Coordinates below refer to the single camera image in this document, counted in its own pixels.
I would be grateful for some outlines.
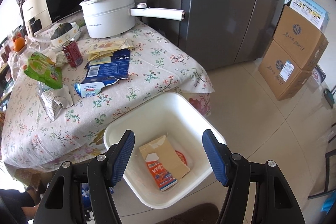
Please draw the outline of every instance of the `screw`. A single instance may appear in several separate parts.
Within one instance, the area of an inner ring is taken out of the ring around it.
[[[71,165],[70,161],[66,161],[62,164],[63,168],[68,168]]]
[[[98,160],[98,161],[103,161],[104,159],[106,159],[106,156],[105,156],[105,155],[98,155],[98,156],[97,156],[97,160]]]
[[[267,164],[268,164],[269,166],[271,166],[271,167],[275,167],[275,166],[277,166],[277,164],[276,164],[275,161],[273,161],[273,160],[269,160],[269,161],[267,162]]]
[[[241,155],[239,155],[238,153],[234,153],[234,154],[232,154],[232,158],[234,159],[234,160],[241,160]]]

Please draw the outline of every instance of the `barcode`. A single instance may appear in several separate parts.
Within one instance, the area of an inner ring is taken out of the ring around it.
[[[98,71],[99,71],[100,66],[93,66],[90,67],[89,73],[87,74],[87,77],[95,77],[98,76]]]
[[[152,167],[155,166],[155,165],[156,165],[156,162],[153,163],[153,164],[148,164],[148,167],[149,167],[149,168],[152,168]]]

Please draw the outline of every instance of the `green snack bag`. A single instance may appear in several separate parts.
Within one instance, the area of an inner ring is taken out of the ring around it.
[[[34,52],[28,59],[28,65],[24,72],[28,77],[43,82],[54,90],[58,90],[63,87],[62,70],[61,68],[56,68],[55,64],[49,57],[42,53]]]

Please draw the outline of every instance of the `blue round logo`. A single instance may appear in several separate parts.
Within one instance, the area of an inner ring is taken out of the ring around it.
[[[282,63],[281,60],[277,60],[275,62],[275,67],[278,69],[278,70],[282,70],[282,68],[284,67],[284,64]]]
[[[296,35],[299,35],[299,34],[301,33],[301,27],[300,27],[299,24],[294,24],[294,25],[293,25],[293,32],[294,32],[294,34],[296,34]]]

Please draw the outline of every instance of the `red can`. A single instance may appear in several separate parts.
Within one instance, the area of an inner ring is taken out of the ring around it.
[[[76,68],[81,63],[83,63],[83,57],[74,39],[70,39],[64,42],[62,48],[63,48],[63,52],[65,53],[65,56],[67,57],[69,65],[72,68]]]

